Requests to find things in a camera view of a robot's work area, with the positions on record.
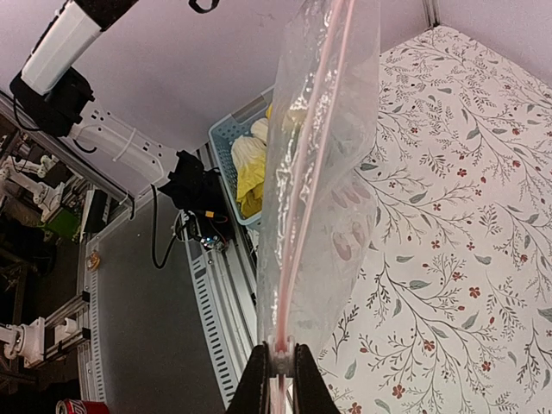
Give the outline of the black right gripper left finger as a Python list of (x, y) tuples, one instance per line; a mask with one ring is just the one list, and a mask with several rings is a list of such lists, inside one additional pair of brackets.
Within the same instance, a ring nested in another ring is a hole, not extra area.
[(267, 414), (270, 412), (270, 360), (268, 345), (256, 345), (249, 356), (226, 414)]

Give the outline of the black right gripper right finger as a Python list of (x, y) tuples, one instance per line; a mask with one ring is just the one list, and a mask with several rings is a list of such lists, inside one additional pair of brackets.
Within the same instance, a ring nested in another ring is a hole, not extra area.
[(315, 359), (306, 344), (298, 344), (293, 360), (293, 412), (339, 414)]

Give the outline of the clear pink zip top bag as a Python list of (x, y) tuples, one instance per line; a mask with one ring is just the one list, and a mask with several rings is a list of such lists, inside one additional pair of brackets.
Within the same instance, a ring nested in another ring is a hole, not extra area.
[(307, 1), (285, 29), (257, 264), (271, 413), (286, 412), (299, 347), (329, 340), (367, 253), (376, 207), (354, 170), (376, 136), (379, 58), (377, 1)]

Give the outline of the light blue plastic basket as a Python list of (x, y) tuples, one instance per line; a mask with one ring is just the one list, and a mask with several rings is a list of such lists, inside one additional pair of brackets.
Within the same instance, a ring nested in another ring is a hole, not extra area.
[(208, 132), (210, 145), (222, 175), (224, 188), (229, 197), (235, 220), (241, 226), (249, 229), (258, 229), (261, 213), (258, 212), (251, 217), (245, 217), (241, 213), (241, 206), (236, 201), (238, 177), (231, 156), (231, 148), (237, 138), (250, 132), (254, 122), (266, 116), (266, 111), (272, 101), (273, 87), (270, 86), (253, 101), (221, 118), (210, 127)]

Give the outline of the floral patterned table mat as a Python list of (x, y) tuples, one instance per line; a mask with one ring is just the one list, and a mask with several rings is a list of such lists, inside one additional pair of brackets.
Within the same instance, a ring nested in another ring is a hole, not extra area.
[(379, 80), (375, 231), (317, 358), (337, 409), (550, 412), (550, 88), (446, 26)]

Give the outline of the red soda can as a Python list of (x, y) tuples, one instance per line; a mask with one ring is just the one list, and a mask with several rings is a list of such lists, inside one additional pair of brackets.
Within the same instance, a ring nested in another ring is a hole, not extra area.
[(103, 402), (84, 401), (66, 398), (60, 400), (55, 407), (56, 414), (110, 414), (109, 408)]

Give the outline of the yellow napa cabbage toy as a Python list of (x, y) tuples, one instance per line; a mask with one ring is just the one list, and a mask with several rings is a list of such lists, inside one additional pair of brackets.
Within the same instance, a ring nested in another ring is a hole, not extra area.
[(259, 213), (262, 208), (268, 122), (272, 109), (273, 105), (270, 104), (265, 116), (253, 122), (249, 135), (238, 137), (231, 148), (231, 157), (237, 172), (235, 201), (245, 218)]

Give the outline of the front aluminium table rail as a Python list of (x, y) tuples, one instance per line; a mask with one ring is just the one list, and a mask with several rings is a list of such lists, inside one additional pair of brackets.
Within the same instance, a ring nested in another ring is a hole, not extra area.
[(97, 164), (135, 197), (84, 239), (77, 289), (90, 296), (79, 321), (81, 395), (113, 413), (221, 413), (256, 339), (254, 250), (235, 226), (222, 252), (173, 238), (178, 212), (132, 169)]

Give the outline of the right rear aluminium frame post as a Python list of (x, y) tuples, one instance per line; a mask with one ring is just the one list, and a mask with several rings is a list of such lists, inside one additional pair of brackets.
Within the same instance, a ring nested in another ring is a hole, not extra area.
[(439, 13), (439, 1), (438, 0), (423, 0), (423, 11), (427, 23), (430, 28), (437, 27), (441, 24)]

